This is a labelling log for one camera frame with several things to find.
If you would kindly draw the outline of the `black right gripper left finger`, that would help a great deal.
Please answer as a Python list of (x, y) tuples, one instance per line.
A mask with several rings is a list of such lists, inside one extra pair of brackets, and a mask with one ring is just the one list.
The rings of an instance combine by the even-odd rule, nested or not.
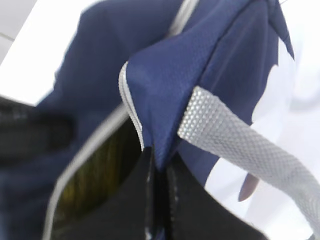
[(84, 164), (67, 182), (54, 217), (55, 240), (153, 240), (154, 153), (126, 150)]

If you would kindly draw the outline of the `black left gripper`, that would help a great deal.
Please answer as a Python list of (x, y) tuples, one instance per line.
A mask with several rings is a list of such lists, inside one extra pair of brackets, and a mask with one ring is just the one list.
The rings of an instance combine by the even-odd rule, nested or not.
[(34, 106), (0, 98), (0, 164), (17, 165), (66, 148), (75, 134), (65, 115), (43, 113)]

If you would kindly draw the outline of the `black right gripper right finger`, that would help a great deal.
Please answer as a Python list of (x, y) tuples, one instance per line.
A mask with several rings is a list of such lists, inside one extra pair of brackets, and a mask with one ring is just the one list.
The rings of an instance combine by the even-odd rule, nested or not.
[(183, 164), (166, 169), (170, 240), (265, 240), (213, 199)]

